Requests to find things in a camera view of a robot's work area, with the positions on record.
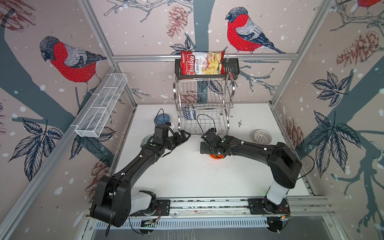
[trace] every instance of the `bag of chips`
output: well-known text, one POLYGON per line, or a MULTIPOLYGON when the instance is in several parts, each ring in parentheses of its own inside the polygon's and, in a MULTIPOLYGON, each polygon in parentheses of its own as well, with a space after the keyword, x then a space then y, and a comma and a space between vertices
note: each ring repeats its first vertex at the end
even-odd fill
POLYGON ((181 51, 181 75, 225 74, 221 64, 223 57, 224 51, 218 53, 181 51))

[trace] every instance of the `wire shelf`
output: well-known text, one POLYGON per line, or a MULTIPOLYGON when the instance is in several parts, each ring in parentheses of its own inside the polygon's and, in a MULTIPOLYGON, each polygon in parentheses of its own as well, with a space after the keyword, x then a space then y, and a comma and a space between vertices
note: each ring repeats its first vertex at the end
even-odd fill
POLYGON ((212 127, 216 127, 216 134, 218 135, 228 133, 229 111, 227 109, 192 110, 189 108, 188 110, 179 111, 179 131, 184 130, 191 135, 202 135, 212 127), (193 117, 186 118, 186 112, 190 111, 194 112, 193 117))
POLYGON ((127 82, 125 74, 113 73, 110 75, 75 130, 80 137, 100 136, 127 82))
POLYGON ((183 111, 186 106, 196 110, 228 109, 233 108, 235 82, 231 73, 226 78, 175 77, 173 91, 178 111, 183 111))

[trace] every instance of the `white table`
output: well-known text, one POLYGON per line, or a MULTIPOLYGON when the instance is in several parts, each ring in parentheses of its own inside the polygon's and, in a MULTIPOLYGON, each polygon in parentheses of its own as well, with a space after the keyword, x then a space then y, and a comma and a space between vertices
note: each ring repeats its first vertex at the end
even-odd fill
MULTIPOLYGON (((154 133, 153 119, 160 108, 170 115, 177 130, 175 105, 139 105, 116 172, 138 155, 141 140, 154 133)), ((253 132, 262 129, 271 135, 271 144, 285 142, 268 104, 235 104, 230 115, 233 116, 230 117, 230 136, 253 142, 253 132)), ((273 180, 267 165, 240 156, 214 160, 208 154, 200 154, 201 141, 200 136, 191 136, 171 154, 160 158, 135 183, 132 194, 142 189, 164 198, 254 197, 266 194, 273 180)), ((302 179, 297 181, 295 188, 291 189, 288 195, 308 195, 302 179)))

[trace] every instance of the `metal dish rack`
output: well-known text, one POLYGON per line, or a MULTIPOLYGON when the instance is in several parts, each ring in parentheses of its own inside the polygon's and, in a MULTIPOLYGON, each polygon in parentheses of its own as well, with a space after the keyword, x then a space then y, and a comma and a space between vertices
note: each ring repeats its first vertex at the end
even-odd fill
POLYGON ((201 135, 216 127, 217 134, 228 133, 229 113, 233 108, 232 99, 235 93, 235 81, 231 73, 224 78, 178 79, 176 75, 173 91, 179 114, 179 130, 201 135))

